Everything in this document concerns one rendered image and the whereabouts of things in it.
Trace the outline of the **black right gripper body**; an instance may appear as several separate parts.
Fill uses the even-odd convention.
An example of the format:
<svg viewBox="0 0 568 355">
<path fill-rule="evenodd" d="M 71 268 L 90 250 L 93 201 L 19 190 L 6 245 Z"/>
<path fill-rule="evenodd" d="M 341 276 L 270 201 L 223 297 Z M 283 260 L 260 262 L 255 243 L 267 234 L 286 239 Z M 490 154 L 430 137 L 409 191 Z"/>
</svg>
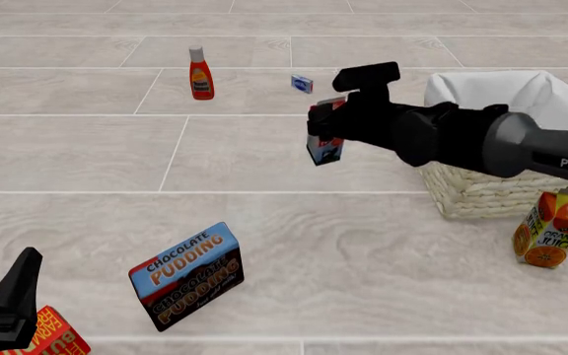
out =
<svg viewBox="0 0 568 355">
<path fill-rule="evenodd" d="M 397 105 L 389 91 L 356 91 L 347 97 L 343 138 L 384 149 L 394 149 L 392 128 Z"/>
</svg>

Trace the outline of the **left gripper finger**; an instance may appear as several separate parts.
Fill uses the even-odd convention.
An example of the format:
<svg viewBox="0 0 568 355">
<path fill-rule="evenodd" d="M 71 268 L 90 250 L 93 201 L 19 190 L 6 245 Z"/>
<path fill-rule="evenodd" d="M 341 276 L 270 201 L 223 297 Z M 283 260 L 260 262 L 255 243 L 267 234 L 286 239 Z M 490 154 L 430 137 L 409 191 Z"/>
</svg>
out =
<svg viewBox="0 0 568 355">
<path fill-rule="evenodd" d="M 36 287 L 42 255 L 25 248 L 0 281 L 0 322 L 36 322 Z"/>
</svg>

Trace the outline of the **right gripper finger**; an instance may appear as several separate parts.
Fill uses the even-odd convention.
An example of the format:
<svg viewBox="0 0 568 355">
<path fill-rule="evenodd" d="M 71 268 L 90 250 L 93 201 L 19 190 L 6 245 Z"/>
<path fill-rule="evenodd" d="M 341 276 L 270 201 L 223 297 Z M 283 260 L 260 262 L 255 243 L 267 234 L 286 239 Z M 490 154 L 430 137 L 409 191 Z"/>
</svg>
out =
<svg viewBox="0 0 568 355">
<path fill-rule="evenodd" d="M 311 106 L 308 111 L 307 132 L 309 136 L 316 137 L 319 141 L 331 141 L 344 139 L 344 133 L 340 131 L 338 120 L 331 106 Z"/>
</svg>

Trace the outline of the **milk carton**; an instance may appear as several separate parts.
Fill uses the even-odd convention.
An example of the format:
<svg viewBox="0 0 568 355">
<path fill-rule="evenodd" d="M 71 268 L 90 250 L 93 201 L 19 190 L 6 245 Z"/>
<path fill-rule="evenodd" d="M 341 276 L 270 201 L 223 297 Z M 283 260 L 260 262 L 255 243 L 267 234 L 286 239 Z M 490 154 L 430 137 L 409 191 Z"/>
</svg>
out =
<svg viewBox="0 0 568 355">
<path fill-rule="evenodd" d="M 329 113 L 346 103 L 345 97 L 322 100 L 310 106 L 307 120 L 306 148 L 316 166 L 326 165 L 340 160 L 343 143 L 341 138 L 320 135 L 319 122 Z"/>
</svg>

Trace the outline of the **white cloth basket liner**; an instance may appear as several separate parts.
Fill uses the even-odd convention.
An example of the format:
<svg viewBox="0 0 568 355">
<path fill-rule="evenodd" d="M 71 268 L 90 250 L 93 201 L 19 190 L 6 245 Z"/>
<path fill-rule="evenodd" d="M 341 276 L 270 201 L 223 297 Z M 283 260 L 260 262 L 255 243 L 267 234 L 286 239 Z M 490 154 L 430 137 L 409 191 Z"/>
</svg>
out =
<svg viewBox="0 0 568 355">
<path fill-rule="evenodd" d="M 568 84 L 544 70 L 435 73 L 427 81 L 424 105 L 444 102 L 470 109 L 506 105 L 543 129 L 568 130 Z"/>
</svg>

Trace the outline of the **white wicker basket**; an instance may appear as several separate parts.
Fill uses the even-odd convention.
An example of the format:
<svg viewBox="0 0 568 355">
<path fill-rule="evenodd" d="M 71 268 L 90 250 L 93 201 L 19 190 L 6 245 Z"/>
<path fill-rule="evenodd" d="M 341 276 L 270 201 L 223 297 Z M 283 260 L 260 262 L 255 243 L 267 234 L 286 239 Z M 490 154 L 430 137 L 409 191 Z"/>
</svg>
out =
<svg viewBox="0 0 568 355">
<path fill-rule="evenodd" d="M 568 180 L 525 171 L 500 178 L 432 162 L 417 169 L 445 218 L 525 215 L 545 192 L 568 188 Z"/>
</svg>

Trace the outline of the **black plate on stalk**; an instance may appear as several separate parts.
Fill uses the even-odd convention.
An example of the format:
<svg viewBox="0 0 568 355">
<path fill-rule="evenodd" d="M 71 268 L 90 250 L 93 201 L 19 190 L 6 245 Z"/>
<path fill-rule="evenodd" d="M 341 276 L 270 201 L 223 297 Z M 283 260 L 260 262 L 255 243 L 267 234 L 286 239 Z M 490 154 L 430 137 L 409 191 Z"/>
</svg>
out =
<svg viewBox="0 0 568 355">
<path fill-rule="evenodd" d="M 332 81 L 332 88 L 338 93 L 359 91 L 372 97 L 388 99 L 388 84 L 400 79 L 398 64 L 394 61 L 349 67 L 339 70 Z"/>
</svg>

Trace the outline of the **small blue box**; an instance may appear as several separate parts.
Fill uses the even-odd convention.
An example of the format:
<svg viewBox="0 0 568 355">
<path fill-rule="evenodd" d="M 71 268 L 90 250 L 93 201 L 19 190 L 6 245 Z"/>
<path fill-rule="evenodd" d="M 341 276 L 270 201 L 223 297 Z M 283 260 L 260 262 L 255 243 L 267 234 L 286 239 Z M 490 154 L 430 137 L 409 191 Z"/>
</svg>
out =
<svg viewBox="0 0 568 355">
<path fill-rule="evenodd" d="M 292 75 L 291 76 L 291 86 L 297 91 L 301 91 L 305 94 L 311 94 L 314 89 L 314 82 L 304 76 Z"/>
</svg>

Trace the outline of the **red butter box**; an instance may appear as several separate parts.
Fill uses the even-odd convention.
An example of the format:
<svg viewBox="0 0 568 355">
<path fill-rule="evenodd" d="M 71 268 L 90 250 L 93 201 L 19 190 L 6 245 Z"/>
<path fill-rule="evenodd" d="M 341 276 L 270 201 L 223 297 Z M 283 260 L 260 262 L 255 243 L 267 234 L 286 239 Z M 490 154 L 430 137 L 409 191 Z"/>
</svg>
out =
<svg viewBox="0 0 568 355">
<path fill-rule="evenodd" d="M 37 312 L 36 332 L 26 349 L 0 351 L 0 355 L 89 355 L 90 345 L 51 306 Z"/>
</svg>

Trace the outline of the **red ketchup bottle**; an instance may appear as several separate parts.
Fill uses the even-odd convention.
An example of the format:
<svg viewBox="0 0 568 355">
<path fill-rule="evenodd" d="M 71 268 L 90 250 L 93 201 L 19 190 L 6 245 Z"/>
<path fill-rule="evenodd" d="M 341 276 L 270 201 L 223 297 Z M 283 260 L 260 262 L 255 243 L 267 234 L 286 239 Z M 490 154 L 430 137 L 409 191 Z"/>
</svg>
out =
<svg viewBox="0 0 568 355">
<path fill-rule="evenodd" d="M 209 66 L 204 58 L 203 47 L 196 45 L 189 48 L 190 66 L 189 83 L 195 100 L 213 100 L 215 90 Z"/>
</svg>

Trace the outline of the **chocolate pudding box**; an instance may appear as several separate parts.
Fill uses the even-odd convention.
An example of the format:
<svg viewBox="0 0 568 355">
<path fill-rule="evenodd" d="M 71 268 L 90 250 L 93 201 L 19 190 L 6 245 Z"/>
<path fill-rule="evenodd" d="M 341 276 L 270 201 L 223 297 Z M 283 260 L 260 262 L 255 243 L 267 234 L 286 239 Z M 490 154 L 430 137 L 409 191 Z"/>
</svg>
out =
<svg viewBox="0 0 568 355">
<path fill-rule="evenodd" d="M 223 222 L 131 268 L 128 277 L 159 332 L 245 280 L 240 244 Z"/>
</svg>

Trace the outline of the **orange juice carton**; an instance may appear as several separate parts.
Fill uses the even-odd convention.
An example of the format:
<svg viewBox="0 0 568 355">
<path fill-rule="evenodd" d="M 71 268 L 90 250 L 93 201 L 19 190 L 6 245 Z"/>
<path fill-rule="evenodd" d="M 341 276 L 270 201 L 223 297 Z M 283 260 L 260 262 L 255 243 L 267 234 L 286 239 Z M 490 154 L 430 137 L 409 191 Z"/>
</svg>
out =
<svg viewBox="0 0 568 355">
<path fill-rule="evenodd" d="M 545 191 L 513 237 L 518 262 L 556 268 L 568 256 L 568 188 Z"/>
</svg>

